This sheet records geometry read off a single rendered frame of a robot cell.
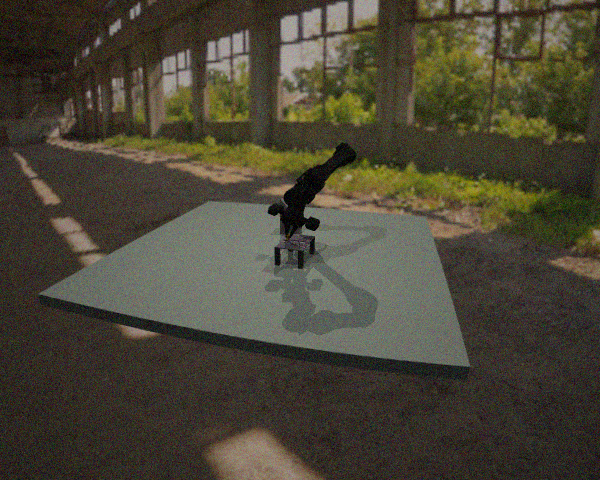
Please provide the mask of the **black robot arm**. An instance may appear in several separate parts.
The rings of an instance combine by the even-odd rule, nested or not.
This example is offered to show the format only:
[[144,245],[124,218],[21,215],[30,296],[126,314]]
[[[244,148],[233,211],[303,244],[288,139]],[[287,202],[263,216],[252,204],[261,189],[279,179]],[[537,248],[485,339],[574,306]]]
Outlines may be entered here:
[[301,208],[293,208],[293,206],[306,201],[306,204],[309,204],[315,199],[316,194],[324,188],[325,182],[338,167],[345,166],[347,163],[350,164],[357,159],[357,153],[348,143],[341,142],[335,149],[336,151],[328,161],[323,165],[316,165],[313,169],[308,169],[301,177],[296,179],[297,183],[284,193],[284,201],[288,205],[283,214],[282,222],[284,224],[295,226],[296,223],[302,223],[304,213],[302,213]]

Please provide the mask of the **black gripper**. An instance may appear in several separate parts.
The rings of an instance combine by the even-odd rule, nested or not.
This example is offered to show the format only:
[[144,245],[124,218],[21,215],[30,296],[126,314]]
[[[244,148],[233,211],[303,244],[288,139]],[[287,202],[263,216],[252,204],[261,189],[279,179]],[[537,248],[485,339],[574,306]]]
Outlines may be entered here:
[[[293,208],[299,207],[299,208],[301,208],[302,213],[304,213],[304,209],[305,209],[306,203],[307,203],[307,201],[306,202],[300,202],[298,205],[293,206]],[[268,212],[267,213],[271,214],[273,216],[277,215],[278,213],[282,214],[282,216],[280,218],[280,220],[282,221],[283,220],[283,214],[284,214],[284,212],[285,212],[284,206],[279,205],[277,203],[274,203],[273,205],[271,205],[268,208]],[[307,229],[315,231],[319,227],[320,220],[316,219],[316,218],[313,218],[313,217],[310,217],[309,219],[307,219],[307,218],[304,217],[302,223],[296,223],[296,225],[293,226],[289,238],[292,237],[292,235],[295,233],[295,231],[297,230],[298,227],[301,228],[304,224],[305,224],[305,227]],[[287,235],[289,233],[289,230],[290,230],[290,224],[284,224],[284,227],[285,227],[285,236],[287,237]]]

